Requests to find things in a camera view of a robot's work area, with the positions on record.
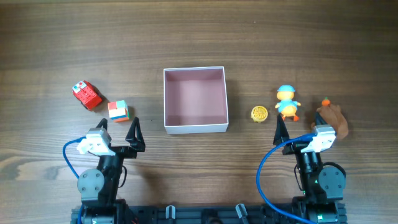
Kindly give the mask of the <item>brown plush toy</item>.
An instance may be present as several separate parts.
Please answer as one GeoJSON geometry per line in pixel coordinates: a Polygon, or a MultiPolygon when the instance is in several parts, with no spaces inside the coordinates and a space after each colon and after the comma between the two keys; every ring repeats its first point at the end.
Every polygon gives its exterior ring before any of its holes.
{"type": "MultiPolygon", "coordinates": [[[[321,107],[317,108],[316,112],[322,116],[326,124],[332,126],[335,130],[337,140],[343,140],[349,133],[348,122],[341,112],[339,105],[334,105],[326,97],[322,100],[321,107]]],[[[311,128],[315,127],[315,121],[311,124],[311,128]]]]}

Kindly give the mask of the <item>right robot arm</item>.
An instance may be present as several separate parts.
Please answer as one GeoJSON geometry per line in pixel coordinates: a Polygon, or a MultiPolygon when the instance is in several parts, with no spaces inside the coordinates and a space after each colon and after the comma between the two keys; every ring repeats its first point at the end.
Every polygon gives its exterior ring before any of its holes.
{"type": "Polygon", "coordinates": [[[334,162],[323,162],[320,153],[331,148],[335,130],[315,114],[314,137],[288,143],[283,155],[296,158],[294,173],[302,197],[292,199],[294,215],[315,223],[347,223],[345,205],[340,203],[346,185],[346,172],[334,162]]]}

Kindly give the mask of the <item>duck toy blue hat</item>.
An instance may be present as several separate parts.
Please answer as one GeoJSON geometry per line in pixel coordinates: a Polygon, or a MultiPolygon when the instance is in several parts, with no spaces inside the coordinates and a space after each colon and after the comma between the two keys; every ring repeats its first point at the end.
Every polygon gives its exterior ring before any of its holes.
{"type": "Polygon", "coordinates": [[[295,89],[291,85],[281,85],[277,90],[277,99],[279,102],[275,105],[275,109],[281,114],[283,120],[287,117],[293,117],[293,121],[299,120],[296,113],[301,103],[294,101],[294,96],[295,89]]]}

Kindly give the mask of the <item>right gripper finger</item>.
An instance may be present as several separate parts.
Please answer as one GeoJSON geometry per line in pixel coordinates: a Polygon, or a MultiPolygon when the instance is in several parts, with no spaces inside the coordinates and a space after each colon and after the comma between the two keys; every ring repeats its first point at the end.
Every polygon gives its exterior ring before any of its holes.
{"type": "Polygon", "coordinates": [[[322,116],[319,114],[319,112],[315,113],[315,126],[318,125],[325,125],[325,120],[322,118],[322,116]]]}
{"type": "Polygon", "coordinates": [[[273,145],[277,146],[283,142],[286,142],[290,139],[288,130],[286,128],[285,122],[281,116],[281,114],[277,115],[277,126],[275,130],[273,145]]]}

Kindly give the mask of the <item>white box pink interior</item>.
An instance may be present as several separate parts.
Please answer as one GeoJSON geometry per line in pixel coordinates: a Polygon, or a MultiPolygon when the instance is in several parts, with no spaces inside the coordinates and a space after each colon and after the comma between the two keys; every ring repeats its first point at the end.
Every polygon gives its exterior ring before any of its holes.
{"type": "Polygon", "coordinates": [[[167,134],[223,133],[228,125],[224,67],[164,69],[167,134]]]}

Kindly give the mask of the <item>multicoloured puzzle cube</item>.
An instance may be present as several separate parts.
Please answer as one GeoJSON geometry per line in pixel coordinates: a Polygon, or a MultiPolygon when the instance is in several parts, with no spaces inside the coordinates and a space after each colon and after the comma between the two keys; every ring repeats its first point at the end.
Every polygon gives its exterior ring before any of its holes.
{"type": "Polygon", "coordinates": [[[124,100],[109,102],[108,113],[109,118],[114,122],[129,120],[129,109],[124,100]]]}

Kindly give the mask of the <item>red toy fire truck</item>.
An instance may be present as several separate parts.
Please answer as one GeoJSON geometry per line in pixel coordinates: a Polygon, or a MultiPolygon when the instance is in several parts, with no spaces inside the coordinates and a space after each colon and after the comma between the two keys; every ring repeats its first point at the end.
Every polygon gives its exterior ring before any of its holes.
{"type": "Polygon", "coordinates": [[[87,109],[95,109],[101,102],[102,98],[95,91],[94,86],[86,81],[79,81],[72,87],[73,95],[80,101],[80,103],[87,109]]]}

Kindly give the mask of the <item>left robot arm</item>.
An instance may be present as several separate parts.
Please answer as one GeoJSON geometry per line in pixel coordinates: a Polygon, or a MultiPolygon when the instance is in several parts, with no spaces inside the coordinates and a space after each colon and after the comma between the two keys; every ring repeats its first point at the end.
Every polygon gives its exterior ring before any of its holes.
{"type": "Polygon", "coordinates": [[[81,154],[89,152],[99,157],[95,169],[88,169],[78,178],[81,207],[71,216],[72,223],[138,223],[139,218],[124,199],[117,199],[117,192],[127,174],[125,159],[135,159],[144,152],[146,144],[142,136],[139,118],[135,117],[127,132],[127,146],[112,146],[107,132],[108,120],[103,118],[97,127],[91,128],[77,146],[81,154]]]}

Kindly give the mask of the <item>yellow round wheel toy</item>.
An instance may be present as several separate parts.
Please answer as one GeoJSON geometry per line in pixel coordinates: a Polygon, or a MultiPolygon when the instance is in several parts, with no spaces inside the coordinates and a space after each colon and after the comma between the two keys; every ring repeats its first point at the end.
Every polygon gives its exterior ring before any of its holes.
{"type": "Polygon", "coordinates": [[[251,118],[254,122],[261,123],[268,117],[268,111],[263,106],[255,106],[251,111],[251,118]]]}

